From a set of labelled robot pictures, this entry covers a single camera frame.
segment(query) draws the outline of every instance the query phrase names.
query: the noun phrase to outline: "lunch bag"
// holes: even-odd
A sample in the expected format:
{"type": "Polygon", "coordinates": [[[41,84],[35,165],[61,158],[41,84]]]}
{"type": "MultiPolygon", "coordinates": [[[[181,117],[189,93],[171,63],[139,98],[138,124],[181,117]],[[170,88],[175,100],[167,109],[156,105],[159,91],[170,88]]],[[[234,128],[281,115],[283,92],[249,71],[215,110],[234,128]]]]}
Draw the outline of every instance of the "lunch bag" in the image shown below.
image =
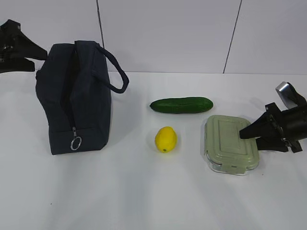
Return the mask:
{"type": "Polygon", "coordinates": [[[49,124],[53,155],[101,150],[108,142],[111,90],[125,92],[129,83],[115,57],[93,41],[54,44],[36,74],[36,94],[49,124]],[[123,80],[110,84],[106,58],[123,80]]]}

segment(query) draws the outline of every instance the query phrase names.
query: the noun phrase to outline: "white wall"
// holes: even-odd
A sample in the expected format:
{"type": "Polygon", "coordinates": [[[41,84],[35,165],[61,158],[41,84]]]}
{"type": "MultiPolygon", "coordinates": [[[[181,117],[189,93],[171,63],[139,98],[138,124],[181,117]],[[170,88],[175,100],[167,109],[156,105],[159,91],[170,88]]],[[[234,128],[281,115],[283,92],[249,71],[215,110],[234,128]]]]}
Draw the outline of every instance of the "white wall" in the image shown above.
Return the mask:
{"type": "MultiPolygon", "coordinates": [[[[223,72],[240,0],[99,3],[106,48],[125,71],[223,72]]],[[[225,72],[307,74],[306,12],[306,0],[243,0],[225,72]]],[[[48,51],[101,42],[95,0],[2,0],[7,19],[48,51]]]]}
{"type": "Polygon", "coordinates": [[[243,0],[225,72],[307,74],[307,1],[243,0]]]}
{"type": "MultiPolygon", "coordinates": [[[[1,0],[0,25],[7,19],[21,23],[21,31],[50,50],[54,43],[101,41],[95,0],[1,0]]],[[[42,61],[35,61],[36,68],[42,61]]]]}
{"type": "Polygon", "coordinates": [[[99,0],[126,71],[222,73],[240,0],[99,0]]]}

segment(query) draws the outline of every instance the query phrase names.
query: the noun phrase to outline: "food storage container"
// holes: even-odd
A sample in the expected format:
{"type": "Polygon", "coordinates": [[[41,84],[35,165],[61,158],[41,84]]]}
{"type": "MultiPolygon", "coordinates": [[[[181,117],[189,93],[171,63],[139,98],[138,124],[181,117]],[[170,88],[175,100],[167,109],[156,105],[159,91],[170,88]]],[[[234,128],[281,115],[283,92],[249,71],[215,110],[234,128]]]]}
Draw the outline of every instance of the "food storage container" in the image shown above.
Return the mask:
{"type": "Polygon", "coordinates": [[[241,139],[239,132],[250,125],[240,117],[213,115],[205,125],[204,156],[216,172],[245,175],[259,164],[256,140],[241,139]]]}

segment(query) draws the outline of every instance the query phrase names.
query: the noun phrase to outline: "lemon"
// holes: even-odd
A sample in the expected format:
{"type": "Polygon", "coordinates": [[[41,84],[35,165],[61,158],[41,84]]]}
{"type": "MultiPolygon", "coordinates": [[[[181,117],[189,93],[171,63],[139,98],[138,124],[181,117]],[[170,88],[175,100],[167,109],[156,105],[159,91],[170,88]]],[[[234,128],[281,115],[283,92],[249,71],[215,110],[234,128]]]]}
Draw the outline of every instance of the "lemon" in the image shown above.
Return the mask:
{"type": "Polygon", "coordinates": [[[164,127],[159,130],[154,141],[160,152],[167,153],[176,146],[177,134],[172,127],[164,127]]]}

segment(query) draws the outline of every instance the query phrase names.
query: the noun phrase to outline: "green cucumber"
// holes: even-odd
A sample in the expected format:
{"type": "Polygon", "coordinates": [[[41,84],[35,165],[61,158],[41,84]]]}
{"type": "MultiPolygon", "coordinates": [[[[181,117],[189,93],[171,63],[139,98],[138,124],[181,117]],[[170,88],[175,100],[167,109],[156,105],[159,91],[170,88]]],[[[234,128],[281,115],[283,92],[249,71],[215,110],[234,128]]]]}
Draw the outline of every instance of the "green cucumber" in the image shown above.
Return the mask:
{"type": "Polygon", "coordinates": [[[213,102],[205,97],[166,98],[155,101],[150,107],[166,114],[197,114],[213,107],[213,102]]]}

